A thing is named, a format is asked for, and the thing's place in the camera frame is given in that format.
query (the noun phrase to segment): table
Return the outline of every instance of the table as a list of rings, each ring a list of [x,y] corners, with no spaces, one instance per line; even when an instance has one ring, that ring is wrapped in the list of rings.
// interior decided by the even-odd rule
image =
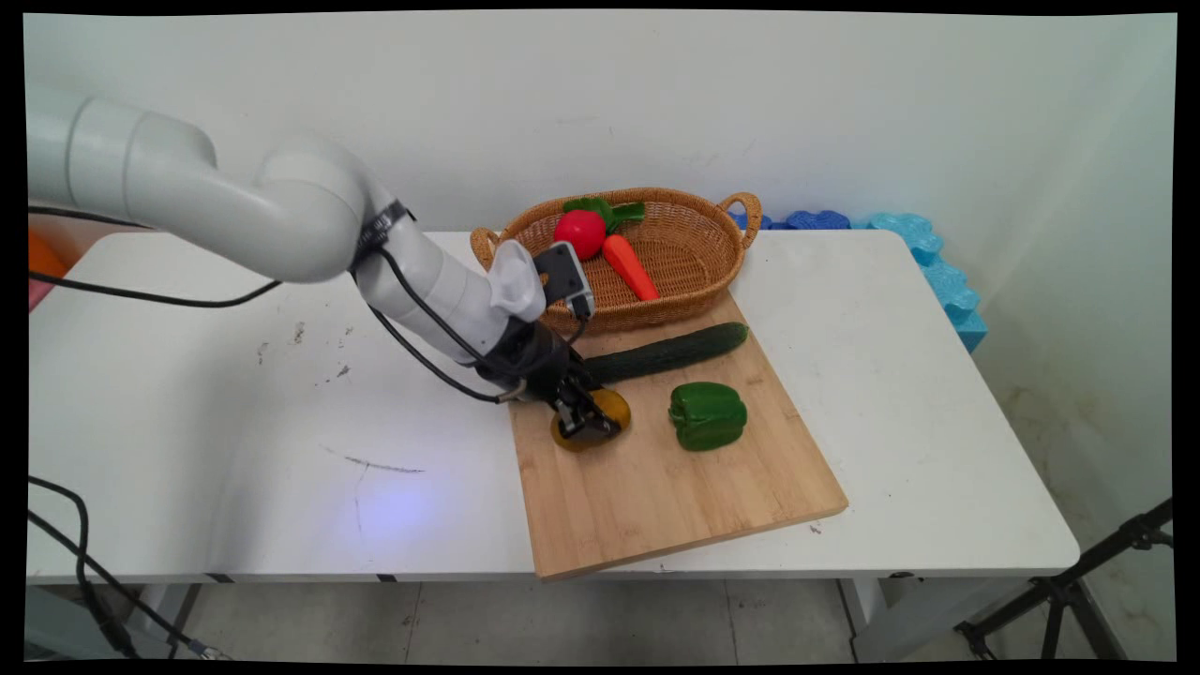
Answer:
[[[431,237],[479,269],[467,233]],[[204,299],[265,282],[160,233],[109,235],[71,277]],[[848,579],[858,656],[887,659],[1078,560],[899,237],[762,232],[731,289],[850,508],[589,579]],[[86,500],[122,581],[533,575],[508,411],[424,370],[348,276],[223,310],[60,288],[29,336],[30,473]],[[65,500],[29,503],[77,531]],[[66,550],[26,537],[26,584],[73,583]],[[929,581],[886,608],[874,580],[895,573]]]

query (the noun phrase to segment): tomato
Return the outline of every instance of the tomato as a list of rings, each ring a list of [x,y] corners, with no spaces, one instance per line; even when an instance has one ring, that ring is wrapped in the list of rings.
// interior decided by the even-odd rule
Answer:
[[[554,227],[554,241],[569,241],[581,261],[595,257],[604,245],[604,217],[595,211],[566,211]]]

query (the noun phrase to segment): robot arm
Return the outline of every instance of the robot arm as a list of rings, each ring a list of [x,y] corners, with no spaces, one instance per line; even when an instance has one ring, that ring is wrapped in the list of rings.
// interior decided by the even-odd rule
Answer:
[[[287,141],[245,185],[217,169],[203,131],[157,113],[32,85],[25,90],[25,124],[30,199],[150,225],[288,282],[342,274],[355,262],[364,223],[390,216],[384,247],[414,291],[479,352],[497,346],[509,317],[528,322],[545,310],[540,293],[504,301],[515,297],[514,283],[534,287],[532,265],[502,265],[512,279],[497,279],[493,303],[493,283],[433,244],[358,157],[319,136]],[[361,261],[356,271],[371,306],[456,362],[474,360],[418,307],[379,256]]]
[[[212,142],[196,126],[31,85],[25,143],[32,201],[149,225],[280,281],[353,270],[367,304],[490,382],[548,404],[564,437],[620,431],[593,401],[598,383],[578,354],[536,321],[558,299],[546,297],[539,271],[550,273],[547,288],[562,286],[556,275],[571,280],[572,295],[562,297],[583,318],[595,307],[565,243],[539,256],[540,269],[505,241],[485,277],[433,244],[358,157],[316,135],[276,148],[245,185],[217,169]]]

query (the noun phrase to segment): tripod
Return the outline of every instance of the tripod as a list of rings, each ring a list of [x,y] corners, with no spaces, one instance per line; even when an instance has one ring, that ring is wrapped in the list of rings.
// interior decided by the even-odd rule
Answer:
[[[988,649],[986,638],[1000,631],[1015,619],[1024,616],[1045,601],[1050,601],[1050,616],[1046,619],[1045,638],[1042,640],[1042,658],[1054,658],[1058,649],[1058,632],[1062,628],[1062,613],[1070,608],[1080,628],[1087,637],[1097,658],[1118,659],[1121,653],[1104,629],[1096,608],[1087,601],[1079,580],[1097,567],[1112,560],[1128,549],[1150,550],[1154,544],[1165,544],[1175,550],[1175,538],[1160,528],[1172,518],[1171,500],[1158,504],[1147,513],[1127,520],[1117,531],[1105,537],[1094,546],[1079,556],[1079,562],[1055,577],[1031,579],[1033,587],[1020,597],[994,611],[979,623],[964,621],[954,627],[966,638],[971,652],[980,659],[996,659]]]

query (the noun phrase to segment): foam block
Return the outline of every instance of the foam block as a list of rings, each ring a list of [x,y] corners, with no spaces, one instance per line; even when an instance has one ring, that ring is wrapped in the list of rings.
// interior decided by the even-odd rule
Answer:
[[[738,229],[745,229],[746,228],[746,215],[745,214],[736,214],[733,211],[730,211],[730,217],[733,219],[733,222],[738,223]],[[774,225],[775,223],[770,220],[770,217],[768,217],[766,214],[763,214],[763,216],[762,216],[762,225],[758,226],[758,229],[774,229]]]
[[[784,223],[776,223],[775,229],[850,229],[850,219],[838,211],[793,211]]]
[[[854,229],[887,229],[904,238],[912,257],[920,265],[928,265],[942,251],[942,238],[934,234],[934,225],[916,214],[876,214]]]
[[[934,234],[931,222],[916,214],[876,214],[851,227],[887,229],[899,234],[920,265],[925,281],[937,295],[937,301],[967,352],[973,352],[979,346],[988,335],[988,324],[976,311],[979,306],[979,294],[967,288],[966,273],[942,259],[942,238]]]
[[[979,294],[967,288],[966,273],[948,264],[941,256],[935,256],[929,265],[920,268],[920,271],[934,288],[934,294],[946,310],[950,323],[958,325],[966,321],[979,306]]]
[[[962,340],[962,346],[967,348],[967,353],[973,352],[979,342],[983,341],[984,336],[988,335],[988,324],[983,322],[983,317],[978,312],[971,312],[967,318],[954,327],[954,330],[959,334],[959,340]]]

